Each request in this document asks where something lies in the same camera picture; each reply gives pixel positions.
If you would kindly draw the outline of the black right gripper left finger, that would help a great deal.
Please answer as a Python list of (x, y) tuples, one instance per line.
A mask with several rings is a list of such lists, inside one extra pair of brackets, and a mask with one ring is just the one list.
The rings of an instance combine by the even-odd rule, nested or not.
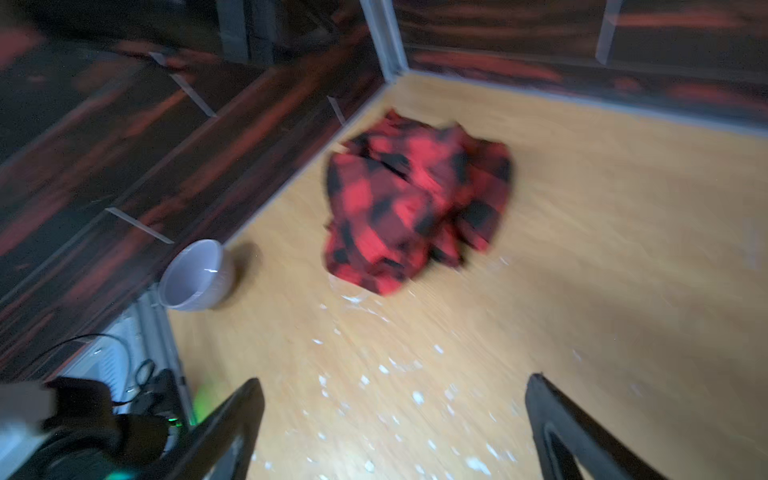
[(244, 479), (265, 411), (260, 381), (250, 378), (139, 479)]

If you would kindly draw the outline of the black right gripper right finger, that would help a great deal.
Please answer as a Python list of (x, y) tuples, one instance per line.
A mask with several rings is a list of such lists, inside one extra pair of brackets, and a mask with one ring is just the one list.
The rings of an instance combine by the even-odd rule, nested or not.
[(525, 406), (545, 479), (661, 479), (663, 476), (540, 373), (529, 377)]

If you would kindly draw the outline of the red black checkered cloth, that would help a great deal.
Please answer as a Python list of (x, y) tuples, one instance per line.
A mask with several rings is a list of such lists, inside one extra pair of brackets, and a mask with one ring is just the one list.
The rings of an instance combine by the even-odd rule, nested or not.
[(457, 268), (490, 247), (512, 185), (505, 144), (390, 110), (328, 160), (326, 270), (386, 296), (431, 260)]

